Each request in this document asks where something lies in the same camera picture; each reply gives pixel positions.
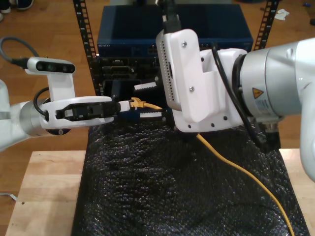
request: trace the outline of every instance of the paper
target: paper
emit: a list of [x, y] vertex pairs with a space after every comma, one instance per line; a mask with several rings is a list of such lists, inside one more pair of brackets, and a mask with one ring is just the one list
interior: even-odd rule
[[290, 14], [289, 12], [287, 12], [286, 10], [284, 9], [281, 9], [277, 12], [277, 14], [275, 15], [275, 18], [278, 19], [278, 20], [282, 20], [282, 21], [285, 21], [285, 17]]

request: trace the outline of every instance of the wooden table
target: wooden table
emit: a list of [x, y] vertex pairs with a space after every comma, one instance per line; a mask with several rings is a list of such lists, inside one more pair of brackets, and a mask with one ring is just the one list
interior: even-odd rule
[[[305, 174], [299, 149], [282, 149], [293, 189], [315, 235], [315, 183]], [[70, 236], [85, 151], [36, 151], [6, 236]]]

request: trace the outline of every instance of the ventilation slot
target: ventilation slot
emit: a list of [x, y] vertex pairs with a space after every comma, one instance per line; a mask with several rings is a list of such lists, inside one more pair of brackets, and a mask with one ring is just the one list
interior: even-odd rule
[[174, 101], [174, 93], [173, 93], [173, 87], [172, 87], [172, 75], [171, 75], [171, 65], [170, 63], [167, 61], [167, 56], [166, 56], [166, 51], [165, 51], [165, 45], [164, 45], [164, 41], [162, 41], [162, 43], [160, 44], [160, 50], [161, 53], [163, 55], [164, 58], [164, 73], [165, 73], [165, 77], [167, 78], [167, 87], [168, 87], [168, 96], [169, 98], [172, 99], [172, 101]]

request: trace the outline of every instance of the gray cable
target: gray cable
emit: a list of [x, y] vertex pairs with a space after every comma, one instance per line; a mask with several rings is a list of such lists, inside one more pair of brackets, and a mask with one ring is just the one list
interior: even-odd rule
[[33, 54], [35, 57], [39, 57], [37, 51], [35, 51], [35, 49], [30, 45], [28, 44], [26, 41], [20, 39], [20, 38], [17, 38], [17, 37], [14, 37], [14, 36], [6, 36], [6, 37], [3, 37], [0, 39], [0, 55], [3, 57], [3, 59], [5, 59], [6, 61], [12, 63], [13, 62], [13, 58], [10, 58], [8, 57], [3, 49], [2, 49], [2, 46], [3, 46], [3, 43], [5, 41], [8, 41], [8, 40], [11, 40], [11, 41], [17, 41], [19, 43], [22, 43], [24, 46], [26, 46]]

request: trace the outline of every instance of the wooden floor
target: wooden floor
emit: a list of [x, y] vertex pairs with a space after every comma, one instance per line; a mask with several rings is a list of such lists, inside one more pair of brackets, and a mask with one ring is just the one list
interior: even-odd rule
[[[309, 24], [312, 9], [302, 7], [301, 0], [283, 0], [279, 9], [290, 12], [286, 21], [275, 20], [267, 47], [315, 37], [315, 27]], [[102, 7], [109, 0], [87, 0], [94, 40], [97, 40]], [[242, 4], [242, 10], [254, 38], [258, 34], [264, 3]], [[0, 37], [14, 35], [28, 41], [42, 57], [65, 59], [77, 67], [74, 76], [77, 96], [94, 95], [93, 85], [85, 59], [83, 45], [71, 0], [36, 0], [26, 12], [13, 10], [0, 23]], [[4, 45], [12, 57], [30, 56], [22, 45], [7, 42]], [[32, 100], [35, 93], [47, 86], [47, 79], [26, 75], [18, 67], [0, 59], [0, 79], [9, 90], [11, 104]], [[298, 148], [299, 116], [284, 119], [280, 125], [283, 148]], [[18, 195], [31, 153], [36, 150], [85, 150], [87, 129], [72, 130], [63, 137], [32, 139], [0, 153], [0, 192]], [[9, 197], [0, 196], [0, 236], [5, 235], [14, 207]]]

